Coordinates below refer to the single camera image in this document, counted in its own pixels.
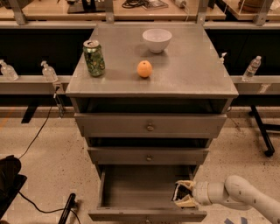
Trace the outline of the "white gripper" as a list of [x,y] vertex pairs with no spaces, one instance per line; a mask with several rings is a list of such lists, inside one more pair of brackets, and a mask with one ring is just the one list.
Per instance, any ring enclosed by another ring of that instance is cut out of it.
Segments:
[[[210,206],[212,204],[222,205],[228,198],[223,182],[204,181],[195,184],[191,180],[179,180],[177,184],[192,191],[194,199],[203,206]],[[193,198],[189,194],[182,199],[176,200],[175,204],[178,207],[196,207]]]

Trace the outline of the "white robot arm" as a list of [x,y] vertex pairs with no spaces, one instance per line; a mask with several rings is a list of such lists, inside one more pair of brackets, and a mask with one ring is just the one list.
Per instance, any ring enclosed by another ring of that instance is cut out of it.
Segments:
[[175,183],[172,201],[178,207],[196,207],[197,204],[220,204],[236,210],[253,207],[272,224],[280,224],[280,202],[237,175],[228,176],[224,182],[179,180]]

